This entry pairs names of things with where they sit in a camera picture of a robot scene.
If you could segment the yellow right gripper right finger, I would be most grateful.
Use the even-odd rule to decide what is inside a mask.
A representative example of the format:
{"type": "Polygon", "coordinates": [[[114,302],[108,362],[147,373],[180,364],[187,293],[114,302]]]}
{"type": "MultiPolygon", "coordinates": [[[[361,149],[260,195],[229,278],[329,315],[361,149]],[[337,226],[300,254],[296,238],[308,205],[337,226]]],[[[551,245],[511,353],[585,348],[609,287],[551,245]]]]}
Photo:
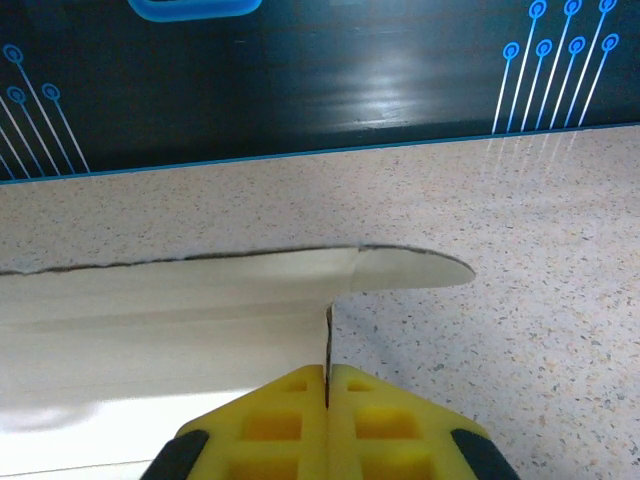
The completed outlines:
{"type": "Polygon", "coordinates": [[[331,479],[516,479],[473,420],[348,365],[329,386],[331,479]]]}

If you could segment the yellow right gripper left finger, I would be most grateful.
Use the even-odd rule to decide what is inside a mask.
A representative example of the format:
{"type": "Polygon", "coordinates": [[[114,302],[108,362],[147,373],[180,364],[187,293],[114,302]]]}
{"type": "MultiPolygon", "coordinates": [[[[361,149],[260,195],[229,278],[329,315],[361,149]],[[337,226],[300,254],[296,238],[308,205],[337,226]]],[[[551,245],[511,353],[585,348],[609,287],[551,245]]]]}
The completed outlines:
{"type": "Polygon", "coordinates": [[[179,428],[151,479],[326,479],[327,408],[320,365],[294,370],[179,428]]]}

